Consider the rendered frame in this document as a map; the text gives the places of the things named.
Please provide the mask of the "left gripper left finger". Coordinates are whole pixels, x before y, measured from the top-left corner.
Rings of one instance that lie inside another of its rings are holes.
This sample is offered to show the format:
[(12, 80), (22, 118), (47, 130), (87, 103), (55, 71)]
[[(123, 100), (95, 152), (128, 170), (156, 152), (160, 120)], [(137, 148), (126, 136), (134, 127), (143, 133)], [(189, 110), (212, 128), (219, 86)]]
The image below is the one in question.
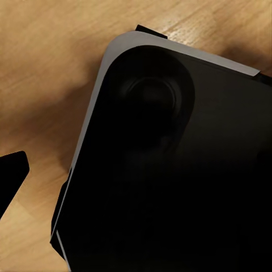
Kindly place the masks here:
[(0, 157), (0, 218), (29, 174), (25, 151)]

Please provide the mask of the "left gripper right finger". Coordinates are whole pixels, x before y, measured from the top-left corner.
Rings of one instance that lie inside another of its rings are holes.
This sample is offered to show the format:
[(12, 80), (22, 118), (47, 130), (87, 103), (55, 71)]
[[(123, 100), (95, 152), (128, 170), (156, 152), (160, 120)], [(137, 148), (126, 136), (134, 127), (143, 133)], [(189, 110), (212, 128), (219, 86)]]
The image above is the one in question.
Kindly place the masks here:
[(254, 164), (254, 171), (272, 196), (272, 153), (259, 151)]

